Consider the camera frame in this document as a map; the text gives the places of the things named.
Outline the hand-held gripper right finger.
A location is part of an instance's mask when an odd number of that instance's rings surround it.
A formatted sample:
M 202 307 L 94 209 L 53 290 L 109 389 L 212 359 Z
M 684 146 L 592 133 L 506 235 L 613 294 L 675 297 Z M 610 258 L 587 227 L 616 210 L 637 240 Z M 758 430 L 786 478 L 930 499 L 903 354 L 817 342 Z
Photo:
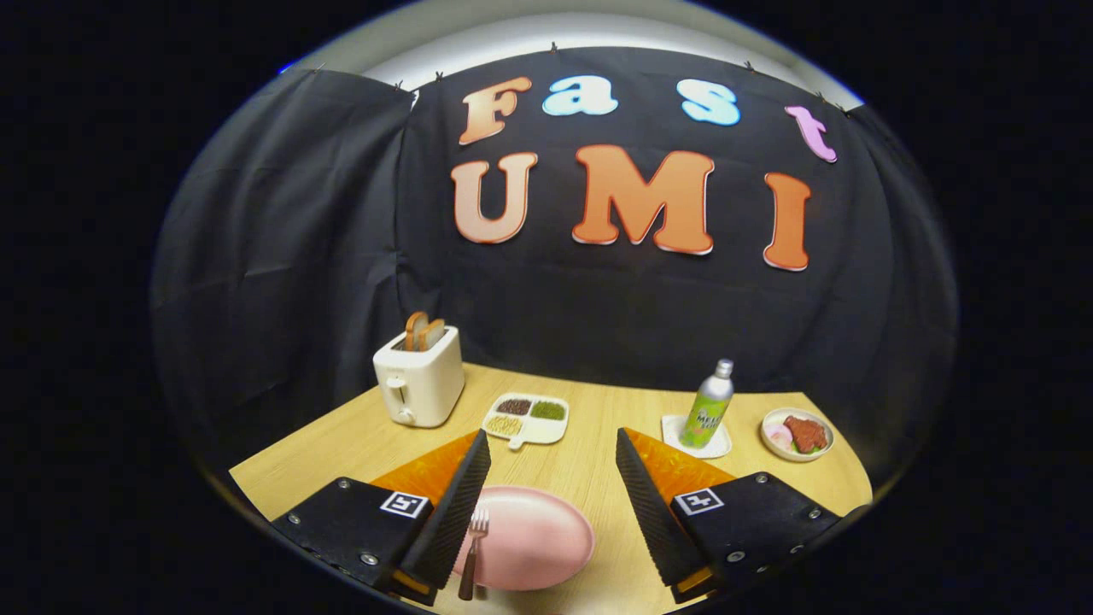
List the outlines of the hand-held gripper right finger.
M 742 595 L 854 520 L 772 472 L 734 477 L 628 428 L 618 429 L 616 464 L 653 564 L 680 604 Z

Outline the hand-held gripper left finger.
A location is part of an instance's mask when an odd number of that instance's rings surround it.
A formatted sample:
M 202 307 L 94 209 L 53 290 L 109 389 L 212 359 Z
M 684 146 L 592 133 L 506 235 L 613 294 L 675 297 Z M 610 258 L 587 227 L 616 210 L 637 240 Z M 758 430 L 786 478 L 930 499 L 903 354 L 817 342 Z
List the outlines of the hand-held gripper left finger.
M 470 431 L 371 482 L 334 478 L 272 524 L 359 583 L 433 605 L 453 576 L 489 468 L 487 431 Z

